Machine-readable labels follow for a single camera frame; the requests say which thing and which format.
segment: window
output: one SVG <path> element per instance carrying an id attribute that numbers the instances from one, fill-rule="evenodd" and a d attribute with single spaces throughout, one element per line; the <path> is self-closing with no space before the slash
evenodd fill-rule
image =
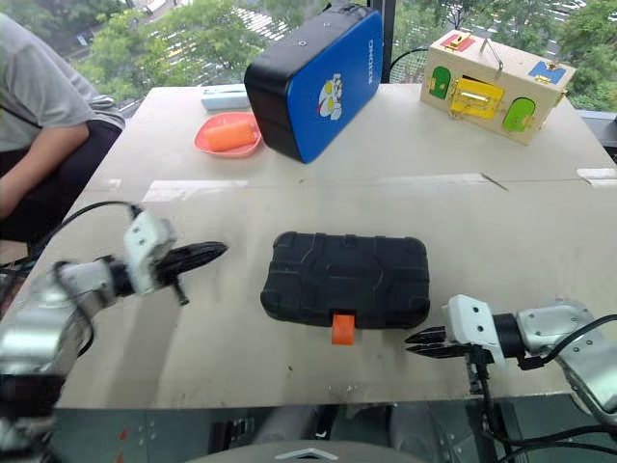
<path id="1" fill-rule="evenodd" d="M 577 68 L 569 86 L 579 109 L 617 112 L 615 0 L 397 0 L 392 59 L 450 29 L 519 48 Z M 411 53 L 390 81 L 418 81 L 425 56 Z"/>
<path id="2" fill-rule="evenodd" d="M 321 0 L 0 0 L 130 115 L 152 87 L 241 82 Z"/>

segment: black pants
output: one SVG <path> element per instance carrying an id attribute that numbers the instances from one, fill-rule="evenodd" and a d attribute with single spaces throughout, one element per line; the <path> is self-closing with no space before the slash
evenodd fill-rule
<path id="1" fill-rule="evenodd" d="M 0 222 L 0 238 L 35 243 L 62 222 L 121 134 L 121 130 L 110 123 L 89 121 L 86 124 L 90 131 L 88 139 Z M 12 169 L 27 152 L 0 152 L 0 176 Z"/>

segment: white table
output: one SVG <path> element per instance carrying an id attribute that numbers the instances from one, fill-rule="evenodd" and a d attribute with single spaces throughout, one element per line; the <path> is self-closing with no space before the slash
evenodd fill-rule
<path id="1" fill-rule="evenodd" d="M 154 89 L 75 207 L 146 199 L 148 210 L 172 220 L 178 245 L 213 239 L 229 250 L 183 278 L 192 301 L 183 309 L 163 290 L 101 313 L 94 347 L 61 404 L 197 408 L 468 396 L 463 359 L 406 353 L 402 330 L 360 331 L 354 346 L 332 346 L 329 329 L 269 318 L 259 293 L 272 242 L 286 231 L 420 238 L 433 305 L 423 326 L 441 324 L 440 306 L 458 293 L 497 312 L 556 296 L 583 301 L 595 316 L 613 312 L 617 189 L 594 188 L 577 169 L 614 165 L 570 103 L 524 147 L 451 120 L 420 103 L 418 91 L 382 86 L 303 165 L 266 148 L 246 160 L 199 152 L 193 138 L 206 119 L 199 89 Z M 51 243 L 36 271 L 59 258 L 121 255 L 126 224 L 120 209 L 84 216 Z M 497 395 L 569 391 L 557 366 L 509 367 L 491 368 Z"/>

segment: gray shirt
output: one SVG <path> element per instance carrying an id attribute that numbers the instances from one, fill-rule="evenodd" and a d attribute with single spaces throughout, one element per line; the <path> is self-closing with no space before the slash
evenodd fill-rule
<path id="1" fill-rule="evenodd" d="M 101 96 L 49 45 L 0 14 L 0 152 L 32 145 L 41 127 L 100 120 L 124 128 L 113 100 Z"/>

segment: person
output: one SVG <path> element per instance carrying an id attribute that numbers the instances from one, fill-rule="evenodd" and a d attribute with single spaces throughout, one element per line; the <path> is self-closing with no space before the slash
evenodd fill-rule
<path id="1" fill-rule="evenodd" d="M 36 243 L 57 226 L 124 120 L 49 45 L 0 14 L 0 238 Z"/>

